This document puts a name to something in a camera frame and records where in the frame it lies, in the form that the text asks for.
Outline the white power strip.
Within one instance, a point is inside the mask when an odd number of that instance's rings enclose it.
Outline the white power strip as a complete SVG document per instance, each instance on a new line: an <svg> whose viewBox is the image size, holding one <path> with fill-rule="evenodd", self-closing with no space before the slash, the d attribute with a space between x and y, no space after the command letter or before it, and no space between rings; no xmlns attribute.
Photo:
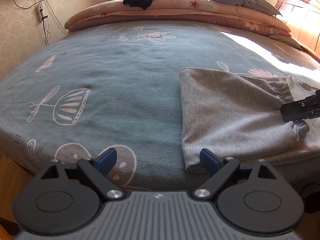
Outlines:
<svg viewBox="0 0 320 240"><path fill-rule="evenodd" d="M42 7L42 5L38 5L38 6L37 6L37 15L38 15L38 18L39 18L39 22L40 22L40 23L43 22L45 19L48 18L48 16L45 15L44 12L43 12L43 7Z"/></svg>

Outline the pink floral folded quilt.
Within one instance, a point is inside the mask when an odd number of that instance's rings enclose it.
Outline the pink floral folded quilt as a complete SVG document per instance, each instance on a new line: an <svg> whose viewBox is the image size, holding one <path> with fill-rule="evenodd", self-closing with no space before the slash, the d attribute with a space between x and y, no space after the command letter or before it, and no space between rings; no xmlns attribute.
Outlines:
<svg viewBox="0 0 320 240"><path fill-rule="evenodd" d="M65 28L74 32L107 23L142 20L196 21L264 36L291 35L291 29L275 16L212 0L153 0L145 10L124 5L123 0L108 1L73 15L65 22Z"/></svg>

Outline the wooden headboard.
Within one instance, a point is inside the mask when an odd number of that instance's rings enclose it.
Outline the wooden headboard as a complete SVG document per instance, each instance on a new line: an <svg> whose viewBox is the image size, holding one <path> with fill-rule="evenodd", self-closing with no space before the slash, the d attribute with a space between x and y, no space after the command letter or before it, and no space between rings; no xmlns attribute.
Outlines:
<svg viewBox="0 0 320 240"><path fill-rule="evenodd" d="M319 0L277 0L275 7L304 50L319 61Z"/></svg>

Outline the teal floral bed sheet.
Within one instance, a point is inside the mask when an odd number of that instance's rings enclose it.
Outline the teal floral bed sheet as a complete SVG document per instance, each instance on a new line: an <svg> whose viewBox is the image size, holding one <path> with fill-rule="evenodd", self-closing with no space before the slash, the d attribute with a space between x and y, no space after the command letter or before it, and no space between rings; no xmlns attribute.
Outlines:
<svg viewBox="0 0 320 240"><path fill-rule="evenodd" d="M208 174L185 168L184 68L291 76L319 89L319 64L268 36L190 21L106 24L69 34L1 81L1 152L37 173L114 147L108 177L123 189L193 191ZM319 156L271 164L297 191L319 185Z"/></svg>

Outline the grey sweatpants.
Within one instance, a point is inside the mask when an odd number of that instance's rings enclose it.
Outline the grey sweatpants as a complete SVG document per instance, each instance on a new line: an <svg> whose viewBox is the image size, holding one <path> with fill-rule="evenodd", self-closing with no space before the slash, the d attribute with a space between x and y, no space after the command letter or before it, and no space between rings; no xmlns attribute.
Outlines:
<svg viewBox="0 0 320 240"><path fill-rule="evenodd" d="M275 165L319 156L319 120L284 122L283 104L316 88L291 76L250 77L204 68L179 73L185 168L202 173L200 151Z"/></svg>

